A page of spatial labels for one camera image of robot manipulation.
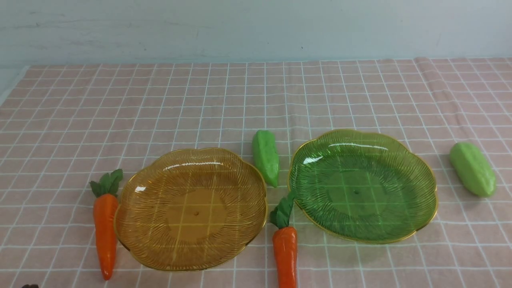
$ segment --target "amber plate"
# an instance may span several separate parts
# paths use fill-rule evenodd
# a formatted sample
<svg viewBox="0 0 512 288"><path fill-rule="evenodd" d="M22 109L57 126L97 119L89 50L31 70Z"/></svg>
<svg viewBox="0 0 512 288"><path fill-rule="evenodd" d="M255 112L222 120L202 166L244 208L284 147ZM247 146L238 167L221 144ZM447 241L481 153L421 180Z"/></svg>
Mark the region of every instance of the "amber plate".
<svg viewBox="0 0 512 288"><path fill-rule="evenodd" d="M325 231L366 243L404 240L436 215L436 179L402 143L349 129L302 145L290 165L296 204Z"/></svg>
<svg viewBox="0 0 512 288"><path fill-rule="evenodd" d="M124 186L114 228L141 264L197 271L234 258L261 231L266 186L259 171L220 148L167 153Z"/></svg>

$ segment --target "cucumber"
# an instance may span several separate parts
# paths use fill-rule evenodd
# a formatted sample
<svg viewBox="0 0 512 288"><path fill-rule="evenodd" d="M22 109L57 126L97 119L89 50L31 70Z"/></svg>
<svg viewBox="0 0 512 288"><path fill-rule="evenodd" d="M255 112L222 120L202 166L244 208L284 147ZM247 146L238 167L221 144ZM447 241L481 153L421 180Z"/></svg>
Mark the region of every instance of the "cucumber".
<svg viewBox="0 0 512 288"><path fill-rule="evenodd" d="M450 150L450 162L466 189L479 197L494 195L496 175L478 147L469 142L455 144Z"/></svg>
<svg viewBox="0 0 512 288"><path fill-rule="evenodd" d="M268 130L258 130L252 138L254 166L260 171L269 185L278 186L279 155L275 146L275 136Z"/></svg>

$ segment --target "white wall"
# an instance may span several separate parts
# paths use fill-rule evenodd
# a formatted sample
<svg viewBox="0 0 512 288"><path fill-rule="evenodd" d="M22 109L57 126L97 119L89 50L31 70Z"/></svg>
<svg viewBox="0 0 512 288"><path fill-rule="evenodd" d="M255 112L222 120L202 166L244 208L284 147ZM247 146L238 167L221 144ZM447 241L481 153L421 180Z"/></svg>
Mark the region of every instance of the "white wall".
<svg viewBox="0 0 512 288"><path fill-rule="evenodd" d="M511 0L0 0L0 65L512 55Z"/></svg>

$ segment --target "carrot leaf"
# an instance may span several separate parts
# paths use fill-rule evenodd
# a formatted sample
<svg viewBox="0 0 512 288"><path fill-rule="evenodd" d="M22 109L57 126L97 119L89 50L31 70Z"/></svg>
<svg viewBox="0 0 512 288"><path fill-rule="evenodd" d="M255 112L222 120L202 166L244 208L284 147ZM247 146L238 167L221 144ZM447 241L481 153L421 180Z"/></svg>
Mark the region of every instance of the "carrot leaf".
<svg viewBox="0 0 512 288"><path fill-rule="evenodd" d="M103 194L112 194L117 197L119 183L123 179L123 170L117 169L112 173L105 173L99 182L91 181L89 184L94 196L100 197Z"/></svg>
<svg viewBox="0 0 512 288"><path fill-rule="evenodd" d="M107 193L110 190L110 186L112 185L112 181L110 180L110 174L103 174L103 176L99 180L99 184L101 185L103 193Z"/></svg>
<svg viewBox="0 0 512 288"><path fill-rule="evenodd" d="M117 197L117 190L119 189L119 182L114 182L110 186L109 194L112 194Z"/></svg>
<svg viewBox="0 0 512 288"><path fill-rule="evenodd" d="M89 182L89 185L91 186L91 190L93 191L94 196L99 197L101 196L101 185L97 182L91 181Z"/></svg>
<svg viewBox="0 0 512 288"><path fill-rule="evenodd" d="M112 183L121 182L121 180L123 180L123 170L122 169L114 170L112 173L110 173L110 179L112 180Z"/></svg>
<svg viewBox="0 0 512 288"><path fill-rule="evenodd" d="M290 225L290 215L293 207L295 193L290 192L283 197L279 204L270 212L270 223L274 224L278 229L288 227Z"/></svg>

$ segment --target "toy carrot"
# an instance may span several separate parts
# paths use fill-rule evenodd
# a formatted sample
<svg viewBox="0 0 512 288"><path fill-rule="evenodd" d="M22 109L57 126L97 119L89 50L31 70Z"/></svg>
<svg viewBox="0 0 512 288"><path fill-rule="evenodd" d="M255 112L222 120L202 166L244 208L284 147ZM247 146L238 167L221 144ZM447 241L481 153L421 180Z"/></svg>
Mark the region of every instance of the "toy carrot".
<svg viewBox="0 0 512 288"><path fill-rule="evenodd" d="M112 277L116 262L117 238L114 232L114 215L117 210L117 190L123 179L123 171L117 169L105 173L99 183L91 181L91 190L96 196L93 206L94 226L96 227L96 251L103 279Z"/></svg>
<svg viewBox="0 0 512 288"><path fill-rule="evenodd" d="M270 223L278 230L272 237L279 288L297 287L297 230L290 227L290 214L295 194L290 192L270 212Z"/></svg>

